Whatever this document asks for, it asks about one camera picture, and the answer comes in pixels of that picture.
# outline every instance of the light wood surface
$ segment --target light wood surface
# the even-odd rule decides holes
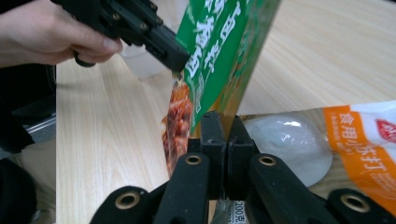
[[[395,4],[283,0],[238,113],[394,100],[395,62]],[[167,180],[170,72],[139,79],[115,56],[62,63],[57,83],[57,223],[89,223],[113,190]]]

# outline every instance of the snack bag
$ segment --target snack bag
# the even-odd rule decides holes
[[[279,0],[191,1],[177,41],[191,55],[184,71],[175,74],[163,146],[169,174],[187,152],[189,137],[199,137],[201,116],[217,110],[224,132],[245,92]]]
[[[396,216],[396,101],[323,109],[349,178]]]

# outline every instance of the finger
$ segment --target finger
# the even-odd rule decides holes
[[[78,58],[85,63],[104,63],[109,60],[113,54],[107,54],[104,56],[91,56],[86,54],[79,54]]]
[[[86,47],[97,52],[117,53],[122,50],[119,39],[110,39],[94,31],[91,27],[78,22],[68,16],[64,27],[61,27],[61,36],[67,38],[72,44]]]
[[[74,57],[71,49],[56,53],[32,53],[29,58],[35,59],[31,63],[57,64]]]
[[[76,51],[78,54],[86,54],[91,56],[104,56],[107,55],[107,52],[96,51],[94,49],[88,49],[86,47],[74,45],[70,47],[72,50]]]

